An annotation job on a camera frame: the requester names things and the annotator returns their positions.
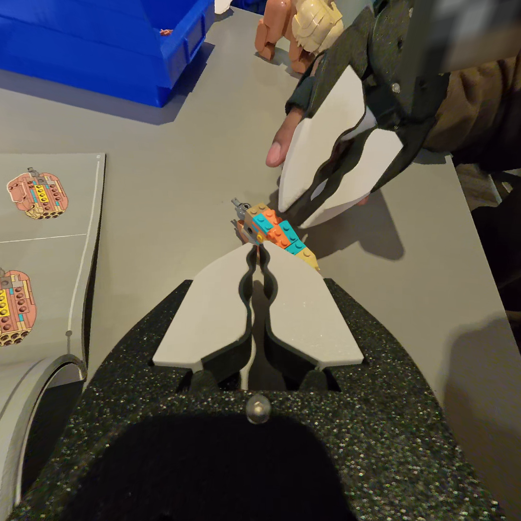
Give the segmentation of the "person's right forearm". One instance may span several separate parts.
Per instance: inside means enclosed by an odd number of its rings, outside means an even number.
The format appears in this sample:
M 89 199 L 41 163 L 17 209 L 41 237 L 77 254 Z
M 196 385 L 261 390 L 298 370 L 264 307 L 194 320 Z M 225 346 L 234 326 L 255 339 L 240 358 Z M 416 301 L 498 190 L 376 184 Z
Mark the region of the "person's right forearm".
M 520 168 L 520 54 L 453 71 L 423 147 L 485 171 Z

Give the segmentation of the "blue plastic bin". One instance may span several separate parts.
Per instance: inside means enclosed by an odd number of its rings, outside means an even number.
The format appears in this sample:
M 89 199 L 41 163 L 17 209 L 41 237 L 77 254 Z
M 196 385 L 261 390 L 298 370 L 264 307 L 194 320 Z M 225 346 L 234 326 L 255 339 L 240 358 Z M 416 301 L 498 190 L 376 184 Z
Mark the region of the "blue plastic bin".
M 163 107 L 214 18 L 214 1 L 1 1 L 1 69 Z

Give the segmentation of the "grey desk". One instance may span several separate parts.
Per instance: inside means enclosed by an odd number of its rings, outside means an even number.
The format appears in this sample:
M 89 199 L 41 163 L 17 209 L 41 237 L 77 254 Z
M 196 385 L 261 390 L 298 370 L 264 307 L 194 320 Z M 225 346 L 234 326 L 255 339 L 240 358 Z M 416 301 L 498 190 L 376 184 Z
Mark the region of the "grey desk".
M 107 153 L 88 380 L 146 312 L 240 244 L 230 200 L 276 189 L 265 157 L 296 78 L 284 50 L 254 55 L 257 20 L 219 18 L 163 109 L 1 71 L 2 153 Z M 305 243 L 412 356 L 520 520 L 520 355 L 450 160 L 424 153 Z

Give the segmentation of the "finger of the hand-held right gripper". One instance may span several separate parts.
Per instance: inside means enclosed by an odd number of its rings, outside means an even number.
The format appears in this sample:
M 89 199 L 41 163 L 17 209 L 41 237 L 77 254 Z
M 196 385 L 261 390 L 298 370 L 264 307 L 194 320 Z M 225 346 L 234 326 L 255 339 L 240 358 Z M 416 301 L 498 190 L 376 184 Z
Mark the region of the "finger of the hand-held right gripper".
M 299 226 L 323 224 L 368 196 L 402 147 L 394 131 L 374 128 L 355 136 L 342 165 L 305 199 Z
M 279 185 L 280 212 L 287 211 L 310 188 L 317 170 L 329 160 L 338 138 L 357 127 L 365 112 L 362 82 L 348 66 L 316 113 L 296 127 Z

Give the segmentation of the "person's right hand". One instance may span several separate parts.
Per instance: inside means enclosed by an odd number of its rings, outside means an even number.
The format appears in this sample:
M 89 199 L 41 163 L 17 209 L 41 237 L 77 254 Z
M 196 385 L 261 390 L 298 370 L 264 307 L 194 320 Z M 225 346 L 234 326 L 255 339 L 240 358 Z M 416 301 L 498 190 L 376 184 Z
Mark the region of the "person's right hand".
M 302 109 L 294 107 L 286 115 L 268 150 L 265 161 L 266 166 L 274 168 L 284 163 L 296 127 L 302 120 L 303 114 L 304 111 Z

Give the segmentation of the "grey instruction booklet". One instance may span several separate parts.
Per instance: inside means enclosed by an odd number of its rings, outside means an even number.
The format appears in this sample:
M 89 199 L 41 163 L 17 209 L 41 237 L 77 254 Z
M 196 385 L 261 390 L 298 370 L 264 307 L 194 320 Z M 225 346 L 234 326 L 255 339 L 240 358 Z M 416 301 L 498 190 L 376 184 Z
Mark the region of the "grey instruction booklet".
M 88 375 L 105 166 L 100 152 L 1 154 L 1 520 L 45 465 Z

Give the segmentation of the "colourful toy brick assembly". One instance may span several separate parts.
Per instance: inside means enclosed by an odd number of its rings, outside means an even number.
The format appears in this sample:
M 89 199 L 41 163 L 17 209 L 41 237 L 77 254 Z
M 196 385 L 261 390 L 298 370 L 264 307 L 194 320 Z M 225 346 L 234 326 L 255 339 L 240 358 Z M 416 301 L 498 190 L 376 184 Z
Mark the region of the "colourful toy brick assembly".
M 238 237 L 243 243 L 251 243 L 260 246 L 265 242 L 270 242 L 266 235 L 274 226 L 285 221 L 279 217 L 277 212 L 266 204 L 259 203 L 251 205 L 240 202 L 238 199 L 231 199 L 234 205 L 237 219 L 231 221 L 235 227 Z M 292 255 L 302 259 L 309 266 L 319 271 L 319 266 L 315 254 L 300 240 L 292 243 L 283 249 Z

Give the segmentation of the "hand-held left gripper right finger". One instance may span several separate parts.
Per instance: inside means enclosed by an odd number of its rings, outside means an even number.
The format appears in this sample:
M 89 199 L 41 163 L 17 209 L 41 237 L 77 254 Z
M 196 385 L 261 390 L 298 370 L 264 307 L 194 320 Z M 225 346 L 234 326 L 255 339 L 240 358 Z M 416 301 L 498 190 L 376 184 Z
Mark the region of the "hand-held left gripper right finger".
M 269 328 L 275 341 L 318 368 L 360 364 L 363 354 L 325 284 L 301 258 L 260 246 Z

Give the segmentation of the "brown toy brick animal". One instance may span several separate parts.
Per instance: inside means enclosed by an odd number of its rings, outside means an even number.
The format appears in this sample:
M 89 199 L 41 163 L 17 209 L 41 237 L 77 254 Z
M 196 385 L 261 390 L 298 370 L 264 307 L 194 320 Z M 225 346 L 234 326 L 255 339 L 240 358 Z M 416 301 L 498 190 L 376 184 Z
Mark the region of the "brown toy brick animal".
M 255 48 L 272 61 L 277 42 L 290 42 L 291 69 L 303 74 L 316 55 L 329 49 L 344 30 L 334 1 L 267 1 L 258 22 Z

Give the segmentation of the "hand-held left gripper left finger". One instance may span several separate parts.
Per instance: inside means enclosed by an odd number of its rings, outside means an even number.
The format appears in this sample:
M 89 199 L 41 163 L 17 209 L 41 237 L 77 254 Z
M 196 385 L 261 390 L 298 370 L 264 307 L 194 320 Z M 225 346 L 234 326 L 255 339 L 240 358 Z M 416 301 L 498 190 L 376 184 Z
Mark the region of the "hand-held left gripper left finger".
M 244 244 L 203 268 L 193 279 L 157 351 L 155 366 L 203 368 L 203 362 L 246 333 L 250 310 L 239 285 L 250 272 Z

